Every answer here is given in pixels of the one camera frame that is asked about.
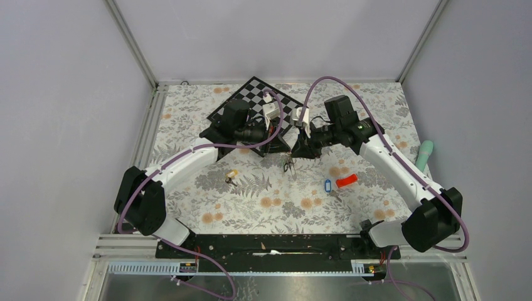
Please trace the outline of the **grey metal key holder plate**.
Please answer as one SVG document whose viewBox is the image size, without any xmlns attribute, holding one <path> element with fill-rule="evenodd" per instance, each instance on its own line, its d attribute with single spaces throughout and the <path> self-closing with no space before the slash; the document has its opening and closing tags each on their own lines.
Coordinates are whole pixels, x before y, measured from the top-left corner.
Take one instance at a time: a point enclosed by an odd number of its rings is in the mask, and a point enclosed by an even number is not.
<svg viewBox="0 0 532 301">
<path fill-rule="evenodd" d="M 284 157 L 282 168 L 283 168 L 283 172 L 284 173 L 288 172 L 292 176 L 293 180 L 297 179 L 297 173 L 295 170 L 295 159 L 292 157 L 291 153 L 288 153 Z"/>
</svg>

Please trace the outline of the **blue key tag with key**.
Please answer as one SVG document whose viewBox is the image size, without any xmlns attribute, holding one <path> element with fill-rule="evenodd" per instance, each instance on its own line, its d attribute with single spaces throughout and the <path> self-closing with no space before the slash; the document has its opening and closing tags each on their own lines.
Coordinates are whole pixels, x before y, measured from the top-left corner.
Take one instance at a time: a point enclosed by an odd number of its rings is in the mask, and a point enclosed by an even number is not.
<svg viewBox="0 0 532 301">
<path fill-rule="evenodd" d="M 333 189 L 333 184 L 330 179 L 324 181 L 324 190 L 328 196 L 334 198 L 337 202 L 342 202 L 338 192 Z"/>
</svg>

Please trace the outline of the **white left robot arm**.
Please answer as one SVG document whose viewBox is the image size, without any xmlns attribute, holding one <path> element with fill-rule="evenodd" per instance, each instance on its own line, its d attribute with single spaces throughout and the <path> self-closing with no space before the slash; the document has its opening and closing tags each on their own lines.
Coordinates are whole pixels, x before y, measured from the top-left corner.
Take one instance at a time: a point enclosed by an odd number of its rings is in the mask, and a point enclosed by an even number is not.
<svg viewBox="0 0 532 301">
<path fill-rule="evenodd" d="M 262 113 L 253 118 L 248 102 L 229 100 L 222 114 L 188 148 L 158 165 L 126 170 L 114 204 L 119 215 L 118 231 L 122 232 L 122 223 L 128 221 L 142 235 L 170 242 L 178 257 L 190 256 L 195 244 L 189 237 L 191 230 L 168 215 L 166 198 L 184 180 L 233 149 L 272 146 L 288 151 L 280 133 L 291 108 L 270 95 L 264 96 L 261 104 Z"/>
</svg>

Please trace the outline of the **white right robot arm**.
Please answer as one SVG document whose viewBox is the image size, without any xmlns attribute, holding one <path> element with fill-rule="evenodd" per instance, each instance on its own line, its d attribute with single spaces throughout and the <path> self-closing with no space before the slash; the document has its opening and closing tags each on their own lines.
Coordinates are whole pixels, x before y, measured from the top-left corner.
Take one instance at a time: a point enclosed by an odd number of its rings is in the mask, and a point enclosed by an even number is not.
<svg viewBox="0 0 532 301">
<path fill-rule="evenodd" d="M 368 161 L 386 178 L 407 204 L 411 214 L 404 219 L 363 225 L 360 250 L 376 258 L 387 246 L 409 245 L 425 252 L 460 230 L 462 195 L 456 188 L 444 189 L 425 176 L 367 117 L 359 119 L 348 96 L 325 101 L 329 123 L 315 127 L 302 108 L 292 111 L 290 122 L 300 132 L 292 157 L 317 159 L 324 147 L 341 144 Z"/>
</svg>

